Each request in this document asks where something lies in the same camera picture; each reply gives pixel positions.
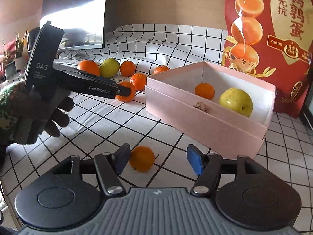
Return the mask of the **gloved left hand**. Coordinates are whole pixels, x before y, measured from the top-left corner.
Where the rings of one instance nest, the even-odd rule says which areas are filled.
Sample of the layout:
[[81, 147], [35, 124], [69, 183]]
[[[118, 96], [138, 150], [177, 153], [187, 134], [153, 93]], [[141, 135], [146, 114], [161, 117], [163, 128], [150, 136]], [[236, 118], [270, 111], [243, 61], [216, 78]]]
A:
[[66, 97], [52, 114], [48, 114], [47, 103], [31, 97], [25, 90], [25, 83], [19, 82], [1, 90], [1, 150], [14, 143], [11, 138], [17, 122], [21, 118], [30, 118], [46, 123], [45, 131], [52, 137], [59, 137], [57, 128], [66, 127], [69, 124], [69, 116], [64, 112], [73, 109], [74, 102]]

